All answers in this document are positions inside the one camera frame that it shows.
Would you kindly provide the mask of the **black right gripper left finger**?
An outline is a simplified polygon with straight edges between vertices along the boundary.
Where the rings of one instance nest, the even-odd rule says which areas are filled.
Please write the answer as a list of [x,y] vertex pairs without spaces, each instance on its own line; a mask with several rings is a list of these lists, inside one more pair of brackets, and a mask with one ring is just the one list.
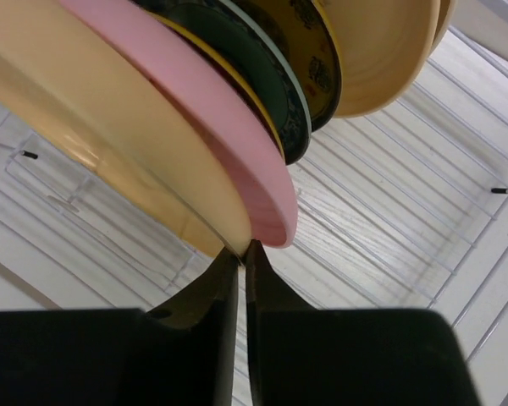
[[140,309],[1,310],[0,405],[228,405],[236,260]]

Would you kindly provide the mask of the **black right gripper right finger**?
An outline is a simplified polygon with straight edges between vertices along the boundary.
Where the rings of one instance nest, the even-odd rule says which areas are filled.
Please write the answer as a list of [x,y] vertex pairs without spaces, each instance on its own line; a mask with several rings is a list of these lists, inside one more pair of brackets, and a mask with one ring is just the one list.
[[422,309],[319,310],[273,270],[261,243],[252,241],[245,259],[254,404],[479,404],[442,315]]

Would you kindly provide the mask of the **pink plate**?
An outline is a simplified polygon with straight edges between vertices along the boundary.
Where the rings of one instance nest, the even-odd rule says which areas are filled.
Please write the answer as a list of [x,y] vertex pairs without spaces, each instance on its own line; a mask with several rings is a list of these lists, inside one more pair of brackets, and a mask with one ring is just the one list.
[[297,227],[294,187],[273,121],[238,72],[186,28],[131,1],[62,4],[208,132],[207,146],[246,205],[251,236],[288,246]]

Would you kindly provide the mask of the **white wire dish rack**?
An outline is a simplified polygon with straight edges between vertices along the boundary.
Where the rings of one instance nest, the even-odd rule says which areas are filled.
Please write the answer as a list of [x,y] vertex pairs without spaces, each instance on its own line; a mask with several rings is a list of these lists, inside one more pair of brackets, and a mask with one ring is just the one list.
[[[334,120],[290,168],[273,268],[317,307],[428,307],[482,402],[508,403],[508,63],[450,30],[383,111]],[[151,309],[210,259],[0,105],[0,310]]]

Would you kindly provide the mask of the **beige plate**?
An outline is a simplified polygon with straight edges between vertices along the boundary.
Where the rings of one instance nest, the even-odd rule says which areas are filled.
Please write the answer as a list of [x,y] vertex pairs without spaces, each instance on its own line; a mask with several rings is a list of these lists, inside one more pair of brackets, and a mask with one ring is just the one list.
[[175,107],[56,1],[0,1],[0,103],[199,250],[237,255],[245,205]]

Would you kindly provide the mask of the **dark green patterned plate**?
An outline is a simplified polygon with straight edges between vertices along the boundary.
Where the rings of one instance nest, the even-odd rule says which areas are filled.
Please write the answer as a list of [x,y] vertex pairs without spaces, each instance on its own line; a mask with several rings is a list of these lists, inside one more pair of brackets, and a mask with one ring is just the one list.
[[286,164],[304,156],[312,133],[306,97],[283,53],[252,17],[232,1],[137,4],[188,38],[241,91],[257,97]]

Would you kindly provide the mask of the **tan plate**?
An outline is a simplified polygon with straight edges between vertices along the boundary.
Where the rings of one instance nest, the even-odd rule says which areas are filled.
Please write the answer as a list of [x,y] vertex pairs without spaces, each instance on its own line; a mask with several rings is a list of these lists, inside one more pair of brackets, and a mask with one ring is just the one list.
[[340,101],[335,116],[376,112],[418,76],[435,39],[440,2],[318,1],[340,52]]

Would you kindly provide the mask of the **yellow black patterned plate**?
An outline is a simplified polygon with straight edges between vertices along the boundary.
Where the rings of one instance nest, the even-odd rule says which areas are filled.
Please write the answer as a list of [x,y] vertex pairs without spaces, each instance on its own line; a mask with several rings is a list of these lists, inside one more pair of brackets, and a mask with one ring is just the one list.
[[[312,132],[322,128],[334,115],[340,99],[341,67],[336,45],[329,32],[329,23],[320,7],[311,1],[232,2],[261,26],[283,53],[306,97]],[[261,114],[275,143],[276,129],[257,97],[241,91],[225,71],[209,62],[251,108]]]

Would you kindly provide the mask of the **cream white plate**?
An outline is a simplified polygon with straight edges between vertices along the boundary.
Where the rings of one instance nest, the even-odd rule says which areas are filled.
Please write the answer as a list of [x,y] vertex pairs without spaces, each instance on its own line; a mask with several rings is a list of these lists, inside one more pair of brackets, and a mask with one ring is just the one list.
[[450,20],[455,12],[457,3],[457,0],[440,0],[439,17],[430,52],[433,52],[442,41],[450,26]]

